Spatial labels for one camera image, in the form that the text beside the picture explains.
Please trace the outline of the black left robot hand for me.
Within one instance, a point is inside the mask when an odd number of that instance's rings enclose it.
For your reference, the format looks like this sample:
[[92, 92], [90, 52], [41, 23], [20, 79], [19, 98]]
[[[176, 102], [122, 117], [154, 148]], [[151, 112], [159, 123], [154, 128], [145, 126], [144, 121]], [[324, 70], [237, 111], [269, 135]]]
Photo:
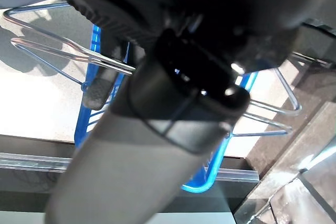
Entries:
[[144, 48], [61, 176], [45, 223], [145, 223], [247, 110], [239, 73], [279, 66], [324, 0], [66, 0]]

